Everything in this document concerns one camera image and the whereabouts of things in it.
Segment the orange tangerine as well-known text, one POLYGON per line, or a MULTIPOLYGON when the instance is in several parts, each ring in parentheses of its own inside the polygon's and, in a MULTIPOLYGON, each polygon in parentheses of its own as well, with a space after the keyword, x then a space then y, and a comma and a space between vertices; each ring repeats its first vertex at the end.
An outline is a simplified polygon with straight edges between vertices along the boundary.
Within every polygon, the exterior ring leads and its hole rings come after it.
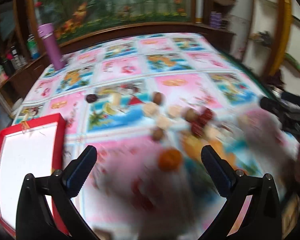
POLYGON ((176 148, 168 148, 159 154, 157 163, 162 172, 173 172, 181 166, 183 157, 176 148))

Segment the brown longan fruit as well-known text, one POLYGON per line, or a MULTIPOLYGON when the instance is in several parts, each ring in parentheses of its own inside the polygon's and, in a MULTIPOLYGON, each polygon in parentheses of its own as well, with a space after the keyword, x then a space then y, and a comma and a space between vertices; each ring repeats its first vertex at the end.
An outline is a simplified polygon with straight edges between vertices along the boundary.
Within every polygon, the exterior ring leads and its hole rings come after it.
POLYGON ((165 96, 161 92, 154 92, 152 95, 152 102, 157 105, 162 105, 164 102, 165 96))

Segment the beige round pastry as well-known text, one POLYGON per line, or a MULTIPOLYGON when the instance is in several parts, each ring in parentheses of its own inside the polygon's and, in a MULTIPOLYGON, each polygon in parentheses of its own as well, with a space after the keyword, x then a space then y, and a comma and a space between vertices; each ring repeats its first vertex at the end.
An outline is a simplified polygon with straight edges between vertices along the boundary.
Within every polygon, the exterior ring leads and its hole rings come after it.
POLYGON ((148 102, 142 108, 144 116, 154 117, 159 113, 159 106, 154 102, 148 102))

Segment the red white gift box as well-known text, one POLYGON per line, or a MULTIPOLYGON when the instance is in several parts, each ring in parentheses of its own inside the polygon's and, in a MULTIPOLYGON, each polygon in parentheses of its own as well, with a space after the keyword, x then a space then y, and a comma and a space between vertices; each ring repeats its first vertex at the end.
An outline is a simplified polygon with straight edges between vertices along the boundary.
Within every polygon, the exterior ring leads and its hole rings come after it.
POLYGON ((65 126, 57 113, 0 132, 0 224, 12 237, 24 177, 49 176, 62 168, 65 126))

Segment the colourful fruit print tablecloth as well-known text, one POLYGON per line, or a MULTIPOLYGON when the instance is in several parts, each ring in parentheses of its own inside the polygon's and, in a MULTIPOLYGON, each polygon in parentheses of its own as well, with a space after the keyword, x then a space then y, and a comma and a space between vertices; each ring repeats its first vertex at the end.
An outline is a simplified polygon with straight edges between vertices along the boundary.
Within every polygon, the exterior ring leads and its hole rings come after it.
POLYGON ((279 197, 281 171, 298 143, 263 113, 268 95, 252 75, 193 33, 141 35, 109 41, 67 56, 64 69, 48 66, 22 103, 14 124, 51 114, 66 120, 63 165, 93 145, 98 160, 74 205, 106 239, 196 239, 225 203, 200 161, 210 144, 233 168, 271 173, 279 197), (143 105, 154 92, 165 99, 154 117, 143 105), (95 94, 98 100, 87 103, 95 94), (215 116, 200 119, 209 108, 215 116), (160 127, 165 136, 152 140, 160 127), (173 172, 159 154, 183 157, 173 172))

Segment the green soda bottle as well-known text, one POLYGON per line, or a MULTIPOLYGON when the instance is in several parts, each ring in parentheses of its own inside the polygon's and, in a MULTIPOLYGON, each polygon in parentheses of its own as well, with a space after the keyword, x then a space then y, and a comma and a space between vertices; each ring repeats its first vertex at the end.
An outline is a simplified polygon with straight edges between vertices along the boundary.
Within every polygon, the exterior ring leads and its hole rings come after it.
POLYGON ((38 46, 37 43, 34 39, 34 36, 32 34, 29 35, 28 39, 27 39, 27 47, 28 50, 30 52, 31 58, 32 59, 38 59, 38 57, 40 57, 40 53, 38 50, 38 46))

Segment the purple thermos bottle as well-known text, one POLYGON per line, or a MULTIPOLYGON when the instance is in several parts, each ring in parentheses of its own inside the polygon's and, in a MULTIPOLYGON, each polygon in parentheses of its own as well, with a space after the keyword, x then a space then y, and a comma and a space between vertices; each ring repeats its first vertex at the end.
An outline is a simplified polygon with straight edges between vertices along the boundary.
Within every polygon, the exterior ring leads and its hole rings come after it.
POLYGON ((38 27, 38 35, 41 38, 46 53, 53 64, 55 70, 61 70, 65 66, 65 61, 61 54, 61 50, 57 44, 52 23, 42 24, 38 27))

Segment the flower mural glass panel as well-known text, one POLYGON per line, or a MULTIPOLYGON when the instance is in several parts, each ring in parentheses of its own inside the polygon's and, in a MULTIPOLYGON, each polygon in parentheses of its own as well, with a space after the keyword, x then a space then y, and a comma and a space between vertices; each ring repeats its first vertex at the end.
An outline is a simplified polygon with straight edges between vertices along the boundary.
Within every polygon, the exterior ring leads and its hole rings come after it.
POLYGON ((34 0, 38 24, 51 23, 58 43, 119 25, 186 22, 191 0, 34 0))

